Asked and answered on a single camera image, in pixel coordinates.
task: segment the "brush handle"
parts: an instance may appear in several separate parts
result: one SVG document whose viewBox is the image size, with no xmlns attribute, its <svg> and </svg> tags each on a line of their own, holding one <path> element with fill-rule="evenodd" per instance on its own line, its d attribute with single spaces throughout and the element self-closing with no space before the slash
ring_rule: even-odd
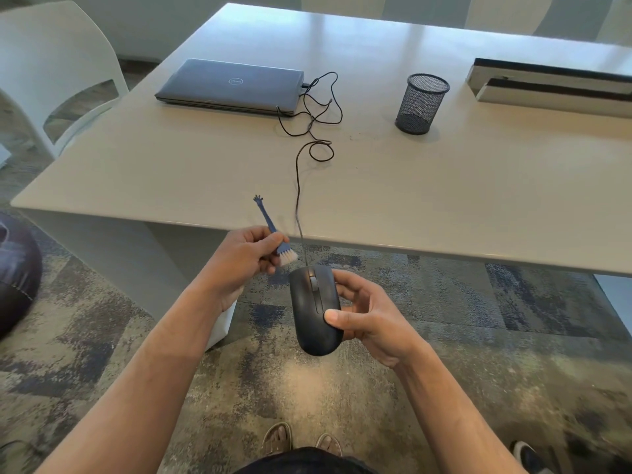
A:
<svg viewBox="0 0 632 474">
<path fill-rule="evenodd" d="M 268 216 L 268 213 L 265 212 L 264 199 L 261 196 L 257 195 L 255 196 L 255 202 L 257 206 L 259 206 L 261 213 L 264 214 L 265 222 L 268 223 L 268 228 L 270 228 L 270 231 L 275 232 L 277 229 L 274 227 L 274 223 L 270 219 L 270 216 Z"/>
</svg>

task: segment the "computer mouse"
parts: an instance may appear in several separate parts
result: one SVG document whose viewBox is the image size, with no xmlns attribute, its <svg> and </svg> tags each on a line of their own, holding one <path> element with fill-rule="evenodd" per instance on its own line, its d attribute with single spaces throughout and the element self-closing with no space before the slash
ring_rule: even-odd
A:
<svg viewBox="0 0 632 474">
<path fill-rule="evenodd" d="M 333 353 L 343 341 L 343 331 L 327 324 L 325 311 L 340 309 L 331 268 L 315 264 L 289 274 L 296 339 L 312 356 Z"/>
</svg>

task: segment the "table top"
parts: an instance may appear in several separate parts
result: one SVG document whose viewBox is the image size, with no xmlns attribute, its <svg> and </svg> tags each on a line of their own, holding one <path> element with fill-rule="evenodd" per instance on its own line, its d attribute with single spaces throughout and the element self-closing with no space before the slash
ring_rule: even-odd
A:
<svg viewBox="0 0 632 474">
<path fill-rule="evenodd" d="M 308 139 L 273 117 L 156 101 L 192 57 L 339 73 L 344 120 L 313 129 L 336 157 L 299 162 L 308 239 L 632 274 L 632 120 L 478 103 L 465 83 L 475 57 L 632 74 L 630 48 L 561 39 L 228 4 L 13 206 L 233 229 L 263 224 L 261 195 L 297 236 Z M 415 72 L 451 85 L 424 136 L 394 126 Z M 313 94 L 327 101 L 324 81 Z"/>
</svg>

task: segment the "gray laptop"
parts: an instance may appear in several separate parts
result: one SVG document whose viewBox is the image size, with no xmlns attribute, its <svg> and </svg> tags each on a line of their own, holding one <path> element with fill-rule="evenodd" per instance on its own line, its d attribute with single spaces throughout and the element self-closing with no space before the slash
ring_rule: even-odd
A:
<svg viewBox="0 0 632 474">
<path fill-rule="evenodd" d="M 251 113 L 291 115 L 303 84 L 294 69 L 188 59 L 156 98 L 166 103 Z"/>
</svg>

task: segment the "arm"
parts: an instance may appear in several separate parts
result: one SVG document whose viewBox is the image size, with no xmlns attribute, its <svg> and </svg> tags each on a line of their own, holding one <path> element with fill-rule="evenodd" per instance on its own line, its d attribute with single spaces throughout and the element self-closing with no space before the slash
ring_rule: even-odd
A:
<svg viewBox="0 0 632 474">
<path fill-rule="evenodd" d="M 327 322 L 360 339 L 392 368 L 445 474 L 525 474 L 472 404 L 430 344 L 404 319 L 383 288 L 334 270 L 338 294 L 353 302 L 328 310 Z"/>
<path fill-rule="evenodd" d="M 287 238 L 266 227 L 228 233 L 130 363 L 38 473 L 156 472 L 217 317 Z"/>
</svg>

